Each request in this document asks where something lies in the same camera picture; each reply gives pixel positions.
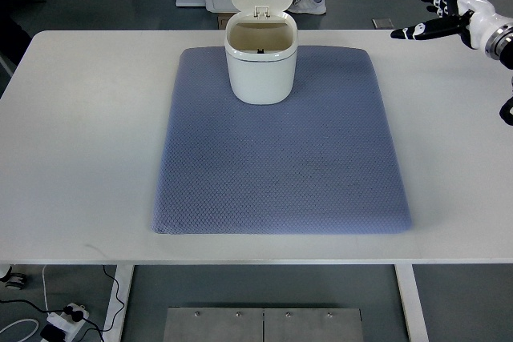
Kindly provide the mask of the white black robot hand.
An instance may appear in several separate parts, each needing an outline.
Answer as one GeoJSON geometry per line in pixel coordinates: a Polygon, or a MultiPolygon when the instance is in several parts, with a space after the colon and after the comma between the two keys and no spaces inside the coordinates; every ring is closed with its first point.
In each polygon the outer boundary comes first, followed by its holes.
{"type": "Polygon", "coordinates": [[[435,19],[397,29],[390,37],[407,40],[431,40],[454,34],[474,50],[485,51],[512,19],[498,14],[488,0],[421,0],[435,19]]]}

